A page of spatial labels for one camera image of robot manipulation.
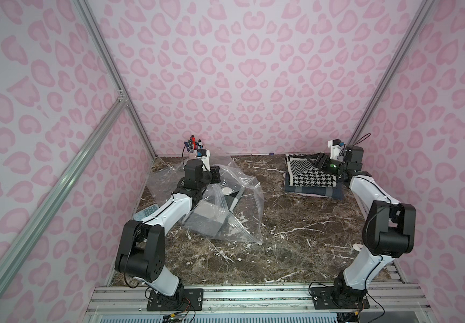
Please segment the navy plaid blanket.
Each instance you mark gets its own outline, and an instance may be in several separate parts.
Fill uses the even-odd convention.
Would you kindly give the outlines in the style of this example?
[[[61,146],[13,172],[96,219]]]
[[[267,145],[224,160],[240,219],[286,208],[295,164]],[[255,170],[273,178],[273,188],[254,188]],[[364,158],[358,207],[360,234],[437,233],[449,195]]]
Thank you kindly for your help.
[[[344,191],[342,188],[342,184],[338,183],[336,187],[289,187],[288,181],[286,180],[286,173],[284,177],[284,191],[285,192],[302,192],[302,193],[309,193],[309,194],[318,194],[318,195],[325,195],[330,196],[330,198],[335,200],[342,200],[344,198]]]

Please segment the clear plastic vacuum bag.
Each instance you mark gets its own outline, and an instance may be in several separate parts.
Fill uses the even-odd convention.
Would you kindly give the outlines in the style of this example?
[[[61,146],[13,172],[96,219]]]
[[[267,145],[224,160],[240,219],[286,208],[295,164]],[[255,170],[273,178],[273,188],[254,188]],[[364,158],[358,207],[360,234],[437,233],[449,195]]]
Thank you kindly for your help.
[[[263,242],[265,198],[261,183],[226,156],[199,156],[153,173],[146,184],[161,209],[188,202],[182,215],[169,215],[166,228],[180,223],[209,239]]]

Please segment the black white houndstooth knit blanket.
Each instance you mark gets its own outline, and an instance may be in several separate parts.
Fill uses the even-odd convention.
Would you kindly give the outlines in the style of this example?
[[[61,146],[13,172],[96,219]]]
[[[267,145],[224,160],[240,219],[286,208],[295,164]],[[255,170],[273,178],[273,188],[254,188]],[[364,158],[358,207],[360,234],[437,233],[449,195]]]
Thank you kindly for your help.
[[[336,187],[334,175],[320,170],[314,165],[319,153],[313,155],[286,154],[286,180],[289,187]]]

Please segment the pink fluffy blanket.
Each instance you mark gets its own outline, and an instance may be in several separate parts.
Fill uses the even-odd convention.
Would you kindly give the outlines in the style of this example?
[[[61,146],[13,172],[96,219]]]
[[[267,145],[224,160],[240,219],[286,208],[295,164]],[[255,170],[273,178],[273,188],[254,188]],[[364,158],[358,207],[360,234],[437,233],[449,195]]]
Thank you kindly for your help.
[[[317,198],[328,198],[328,197],[330,197],[330,196],[325,196],[325,195],[309,194],[309,193],[302,193],[302,192],[293,192],[293,193],[297,194],[297,195],[309,196],[309,197],[317,197]]]

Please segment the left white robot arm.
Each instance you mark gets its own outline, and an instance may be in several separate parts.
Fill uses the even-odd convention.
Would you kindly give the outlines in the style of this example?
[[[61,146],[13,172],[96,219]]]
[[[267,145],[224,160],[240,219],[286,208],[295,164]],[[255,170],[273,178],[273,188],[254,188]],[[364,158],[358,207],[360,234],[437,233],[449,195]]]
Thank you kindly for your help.
[[[115,270],[125,277],[138,278],[154,292],[183,300],[184,287],[165,267],[165,236],[172,227],[198,205],[209,184],[220,182],[219,167],[208,157],[187,161],[185,176],[171,197],[153,214],[141,220],[129,220],[123,227],[115,259]]]

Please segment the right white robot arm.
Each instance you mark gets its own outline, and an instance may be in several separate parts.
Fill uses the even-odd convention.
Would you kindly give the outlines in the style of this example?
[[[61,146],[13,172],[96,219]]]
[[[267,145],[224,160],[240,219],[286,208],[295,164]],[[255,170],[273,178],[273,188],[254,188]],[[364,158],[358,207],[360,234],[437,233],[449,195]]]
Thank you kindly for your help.
[[[330,153],[320,153],[313,165],[345,184],[366,212],[360,252],[337,276],[331,291],[333,302],[348,308],[362,304],[368,286],[387,264],[413,250],[416,209],[392,197],[363,171],[361,147],[335,139],[328,148]]]

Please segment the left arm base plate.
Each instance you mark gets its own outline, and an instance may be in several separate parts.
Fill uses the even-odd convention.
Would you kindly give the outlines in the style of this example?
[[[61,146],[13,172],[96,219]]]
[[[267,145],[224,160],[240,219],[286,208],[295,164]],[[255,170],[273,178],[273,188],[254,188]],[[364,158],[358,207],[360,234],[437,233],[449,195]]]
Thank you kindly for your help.
[[[200,288],[179,288],[174,296],[165,296],[160,292],[152,292],[148,296],[148,312],[178,312],[184,310],[201,311],[204,301],[204,290]]]

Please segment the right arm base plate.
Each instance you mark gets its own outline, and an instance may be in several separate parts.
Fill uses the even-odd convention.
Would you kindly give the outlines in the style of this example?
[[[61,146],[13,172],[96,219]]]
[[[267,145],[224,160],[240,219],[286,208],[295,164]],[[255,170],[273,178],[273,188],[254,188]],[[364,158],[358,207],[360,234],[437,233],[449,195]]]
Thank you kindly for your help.
[[[366,310],[370,308],[367,290],[337,289],[336,287],[311,287],[309,294],[316,310]]]

